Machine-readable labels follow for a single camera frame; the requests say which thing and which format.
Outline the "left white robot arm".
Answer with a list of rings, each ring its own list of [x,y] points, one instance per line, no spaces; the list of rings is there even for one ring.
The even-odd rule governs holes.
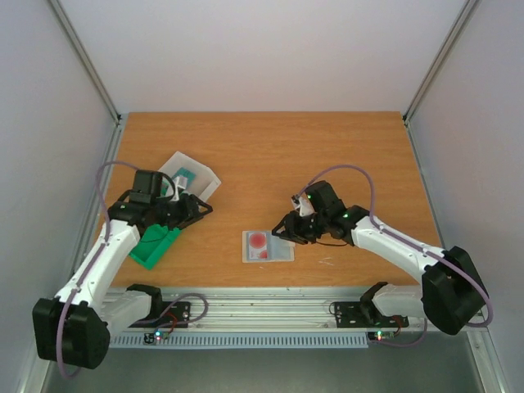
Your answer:
[[[139,169],[133,186],[105,210],[101,236],[67,284],[32,310],[38,357],[77,369],[95,369],[106,357],[113,336],[127,328],[161,330],[173,308],[160,288],[133,284],[110,305],[110,285],[145,232],[159,225],[183,229],[203,219],[212,207],[167,174]]]

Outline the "red dot card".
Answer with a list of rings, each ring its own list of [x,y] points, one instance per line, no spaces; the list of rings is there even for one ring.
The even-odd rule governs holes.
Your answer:
[[[246,238],[246,258],[248,261],[267,260],[269,258],[269,239],[265,232],[249,232]]]

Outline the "beige card holder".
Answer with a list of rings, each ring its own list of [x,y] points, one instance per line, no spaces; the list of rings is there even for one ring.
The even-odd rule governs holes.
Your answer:
[[[295,244],[272,235],[270,231],[242,232],[242,262],[270,263],[295,260]]]

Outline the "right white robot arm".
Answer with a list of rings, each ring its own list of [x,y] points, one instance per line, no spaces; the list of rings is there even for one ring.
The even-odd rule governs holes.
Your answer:
[[[272,234],[300,245],[329,235],[370,251],[415,279],[418,288],[378,283],[361,297],[361,314],[371,324],[388,317],[424,318],[448,335],[472,325],[489,296],[470,255],[454,246],[429,246],[384,224],[361,206],[345,206],[326,181],[309,185],[292,199],[293,209]]]

